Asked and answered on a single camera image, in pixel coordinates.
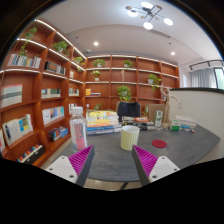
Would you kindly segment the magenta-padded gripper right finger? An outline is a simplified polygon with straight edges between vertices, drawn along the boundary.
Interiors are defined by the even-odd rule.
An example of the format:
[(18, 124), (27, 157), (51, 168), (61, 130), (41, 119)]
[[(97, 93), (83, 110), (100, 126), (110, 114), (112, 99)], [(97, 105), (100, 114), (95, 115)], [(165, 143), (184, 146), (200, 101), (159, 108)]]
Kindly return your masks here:
[(166, 156), (156, 157), (136, 145), (133, 146), (132, 156), (142, 186), (179, 171), (179, 168)]

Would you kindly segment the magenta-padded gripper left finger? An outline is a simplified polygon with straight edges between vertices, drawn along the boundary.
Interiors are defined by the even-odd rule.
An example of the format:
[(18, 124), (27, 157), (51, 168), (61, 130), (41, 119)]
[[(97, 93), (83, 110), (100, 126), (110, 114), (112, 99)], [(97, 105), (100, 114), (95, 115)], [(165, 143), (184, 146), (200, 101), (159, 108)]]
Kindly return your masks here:
[(88, 146), (69, 157), (60, 156), (47, 168), (47, 171), (83, 187), (94, 155), (94, 146)]

